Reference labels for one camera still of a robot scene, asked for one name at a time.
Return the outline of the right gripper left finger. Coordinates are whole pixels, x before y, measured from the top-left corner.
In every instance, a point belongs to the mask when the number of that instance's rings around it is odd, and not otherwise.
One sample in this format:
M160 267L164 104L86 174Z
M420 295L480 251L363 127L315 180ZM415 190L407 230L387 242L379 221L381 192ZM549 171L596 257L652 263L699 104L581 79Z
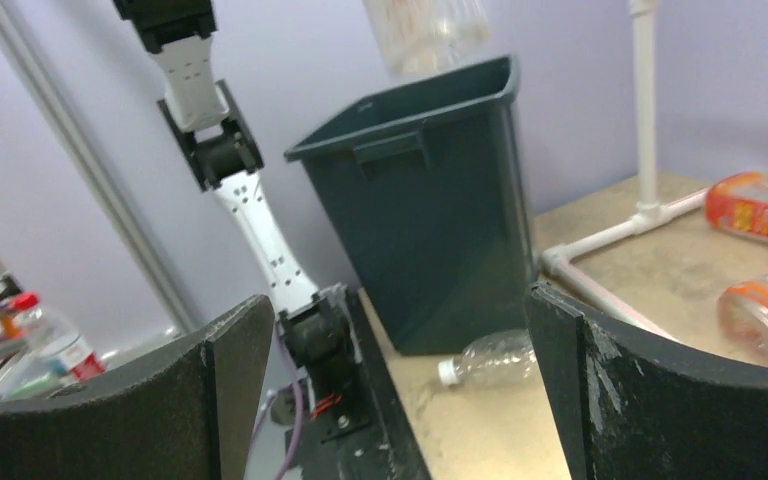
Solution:
M45 399L0 403L0 479L240 479L275 313L255 295Z

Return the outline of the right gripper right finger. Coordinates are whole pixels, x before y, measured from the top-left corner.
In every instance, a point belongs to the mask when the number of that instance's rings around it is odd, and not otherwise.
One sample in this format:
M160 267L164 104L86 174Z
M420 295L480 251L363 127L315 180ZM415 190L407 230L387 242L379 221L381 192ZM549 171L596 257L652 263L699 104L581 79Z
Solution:
M575 479L768 479L768 368L532 285L526 319Z

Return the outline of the large crushed orange label bottle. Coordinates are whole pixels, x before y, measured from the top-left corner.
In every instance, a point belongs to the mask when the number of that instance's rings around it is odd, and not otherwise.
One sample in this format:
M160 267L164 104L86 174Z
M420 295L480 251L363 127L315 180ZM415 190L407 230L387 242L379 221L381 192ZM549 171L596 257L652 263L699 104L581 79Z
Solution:
M704 215L716 229L768 243L768 174L742 172L715 183L706 193Z

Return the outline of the clear bottle silver cap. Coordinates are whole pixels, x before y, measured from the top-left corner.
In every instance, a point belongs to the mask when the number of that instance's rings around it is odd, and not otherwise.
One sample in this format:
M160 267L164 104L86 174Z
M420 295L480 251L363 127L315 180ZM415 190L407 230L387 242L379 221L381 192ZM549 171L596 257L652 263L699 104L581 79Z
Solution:
M382 60L393 76L434 75L486 43L489 21L475 0L365 0Z

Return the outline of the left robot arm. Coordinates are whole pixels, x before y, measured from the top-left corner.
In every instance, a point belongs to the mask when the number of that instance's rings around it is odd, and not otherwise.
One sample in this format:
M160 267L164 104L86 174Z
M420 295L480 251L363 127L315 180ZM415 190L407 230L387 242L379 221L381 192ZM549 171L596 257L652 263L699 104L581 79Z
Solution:
M329 441L369 427L373 405L355 352L346 285L318 286L297 261L271 211L263 156L227 83L212 68L217 30L209 1L118 1L158 65L158 107L192 175L243 232L269 288L292 370L308 378L309 414Z

